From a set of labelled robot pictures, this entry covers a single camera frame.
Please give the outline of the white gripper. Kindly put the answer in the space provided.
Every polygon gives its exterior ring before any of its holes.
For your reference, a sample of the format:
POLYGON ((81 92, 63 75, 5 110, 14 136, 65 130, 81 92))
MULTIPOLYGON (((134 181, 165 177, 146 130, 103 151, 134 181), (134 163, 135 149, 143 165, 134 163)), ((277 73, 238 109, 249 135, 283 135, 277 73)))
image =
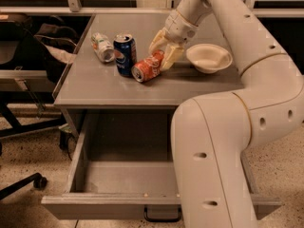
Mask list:
POLYGON ((160 71, 168 70, 179 60, 184 46, 196 35, 199 24, 200 17, 195 12, 178 9, 170 12, 164 28, 158 31, 148 49, 150 54, 159 49, 164 52, 160 71))

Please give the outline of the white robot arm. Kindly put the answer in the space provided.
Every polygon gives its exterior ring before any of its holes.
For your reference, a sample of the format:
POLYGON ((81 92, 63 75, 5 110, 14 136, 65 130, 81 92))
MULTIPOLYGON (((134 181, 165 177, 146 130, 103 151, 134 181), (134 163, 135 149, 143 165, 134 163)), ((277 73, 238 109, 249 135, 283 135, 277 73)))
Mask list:
POLYGON ((178 61, 208 13, 232 50, 243 87, 194 97, 174 113, 171 146, 183 221, 185 228, 257 228, 240 156, 301 125, 304 80, 242 0, 181 0, 149 47, 164 48, 162 70, 178 61))

